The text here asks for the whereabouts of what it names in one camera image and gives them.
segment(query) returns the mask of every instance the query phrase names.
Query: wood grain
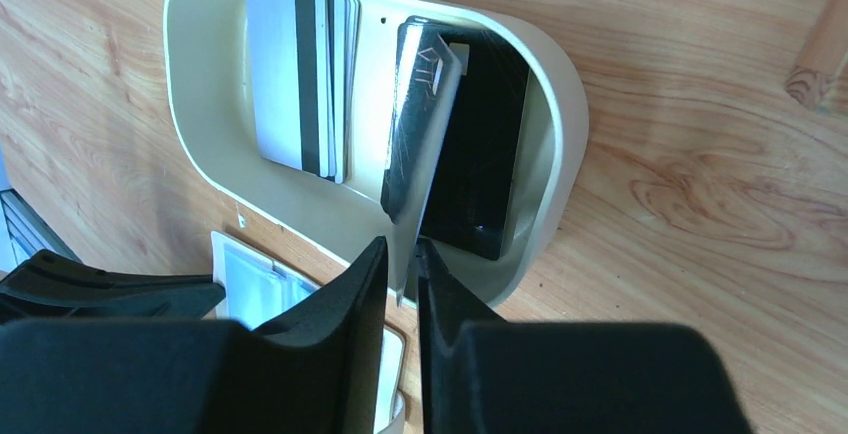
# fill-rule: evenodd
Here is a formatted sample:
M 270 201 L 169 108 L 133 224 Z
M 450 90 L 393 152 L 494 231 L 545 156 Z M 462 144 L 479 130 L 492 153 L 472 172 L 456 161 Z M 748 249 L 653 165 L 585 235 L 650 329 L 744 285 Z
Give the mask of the wood grain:
M 589 96 L 560 231 L 499 312 L 692 325 L 758 432 L 845 432 L 848 102 L 820 115 L 782 89 L 827 0 L 445 1 L 539 25 Z M 209 231 L 224 229 L 332 279 L 340 266 L 192 169 L 168 110 L 162 3 L 0 0 L 13 185 L 93 265 L 203 272 Z M 407 336 L 408 430 L 421 432 L 415 312 L 387 316 Z
M 807 109 L 824 99 L 848 62 L 848 0 L 828 0 L 804 43 L 786 92 Z
M 842 70 L 825 95 L 824 101 L 816 107 L 816 112 L 848 120 L 848 109 L 845 106 L 848 106 L 848 69 Z

